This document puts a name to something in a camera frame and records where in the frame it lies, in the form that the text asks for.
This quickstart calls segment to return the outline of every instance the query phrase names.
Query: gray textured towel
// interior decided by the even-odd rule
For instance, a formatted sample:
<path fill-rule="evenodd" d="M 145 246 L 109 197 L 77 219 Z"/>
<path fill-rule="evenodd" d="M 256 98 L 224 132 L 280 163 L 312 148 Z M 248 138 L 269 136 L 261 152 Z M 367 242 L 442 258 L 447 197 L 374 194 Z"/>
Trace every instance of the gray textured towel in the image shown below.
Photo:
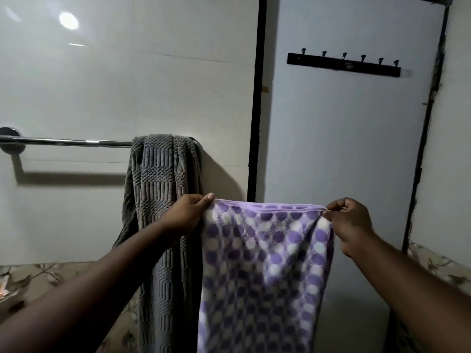
<path fill-rule="evenodd" d="M 179 197 L 200 193 L 194 142 L 183 136 L 136 137 L 124 186 L 123 229 L 114 247 L 158 219 Z M 202 258 L 198 236 L 167 250 L 139 293 L 139 351 L 196 352 Z"/>

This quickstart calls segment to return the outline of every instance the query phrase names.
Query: towel rail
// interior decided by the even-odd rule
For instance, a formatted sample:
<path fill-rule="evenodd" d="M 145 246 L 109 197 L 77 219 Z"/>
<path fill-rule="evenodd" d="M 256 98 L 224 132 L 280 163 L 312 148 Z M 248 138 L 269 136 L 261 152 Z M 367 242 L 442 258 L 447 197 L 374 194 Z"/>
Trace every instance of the towel rail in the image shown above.
<path fill-rule="evenodd" d="M 191 137 L 199 151 L 201 144 Z M 20 132 L 12 127 L 0 127 L 0 148 L 10 154 L 20 154 L 25 150 L 25 145 L 50 145 L 50 146 L 80 146 L 80 147 L 131 147 L 131 141 L 109 140 L 69 140 L 49 139 L 36 137 L 23 137 Z"/>

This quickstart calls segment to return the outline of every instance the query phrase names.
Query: purple polka dot towel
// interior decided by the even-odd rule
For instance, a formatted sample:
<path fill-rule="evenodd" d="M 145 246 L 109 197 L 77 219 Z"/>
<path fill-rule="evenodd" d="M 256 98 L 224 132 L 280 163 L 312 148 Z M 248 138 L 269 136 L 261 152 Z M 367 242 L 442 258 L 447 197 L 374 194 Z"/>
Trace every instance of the purple polka dot towel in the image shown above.
<path fill-rule="evenodd" d="M 204 215 L 198 352 L 311 352 L 333 255 L 324 207 L 215 200 Z"/>

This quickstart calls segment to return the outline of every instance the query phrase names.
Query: wall mount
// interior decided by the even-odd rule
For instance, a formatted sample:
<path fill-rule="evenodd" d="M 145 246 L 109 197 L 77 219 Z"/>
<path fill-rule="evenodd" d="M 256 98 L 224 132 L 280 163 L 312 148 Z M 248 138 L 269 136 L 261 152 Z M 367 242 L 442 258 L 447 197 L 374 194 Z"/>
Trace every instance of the wall mount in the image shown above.
<path fill-rule="evenodd" d="M 304 54 L 306 49 L 303 48 L 302 54 L 299 53 L 288 53 L 288 64 L 292 65 L 303 65 L 307 67 L 325 68 L 333 70 L 344 70 L 347 72 L 382 75 L 382 76 L 393 76 L 399 78 L 401 75 L 401 67 L 398 67 L 399 59 L 394 61 L 394 66 L 383 65 L 382 61 L 384 58 L 378 59 L 376 63 L 364 62 L 366 54 L 361 56 L 361 61 L 349 61 L 346 60 L 347 52 L 342 54 L 342 58 L 329 58 L 326 57 L 326 51 L 322 52 L 322 56 Z"/>
<path fill-rule="evenodd" d="M 0 136 L 21 136 L 20 132 L 14 127 L 0 127 Z M 25 145 L 15 143 L 0 144 L 0 149 L 9 155 L 19 155 L 25 150 Z"/>

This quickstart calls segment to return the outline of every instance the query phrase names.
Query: towel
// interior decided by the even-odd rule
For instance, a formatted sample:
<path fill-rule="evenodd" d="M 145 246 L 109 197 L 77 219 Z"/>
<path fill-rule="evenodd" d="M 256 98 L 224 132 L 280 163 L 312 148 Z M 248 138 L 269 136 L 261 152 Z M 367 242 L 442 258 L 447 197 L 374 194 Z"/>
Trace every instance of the towel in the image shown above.
<path fill-rule="evenodd" d="M 198 353 L 312 351 L 333 255 L 324 209 L 215 200 L 204 215 Z"/>
<path fill-rule="evenodd" d="M 123 229 L 114 247 L 157 220 L 182 195 L 201 192 L 192 139 L 172 135 L 134 138 L 124 187 Z M 196 350 L 201 262 L 199 237 L 183 237 L 162 255 L 141 285 L 141 353 Z"/>

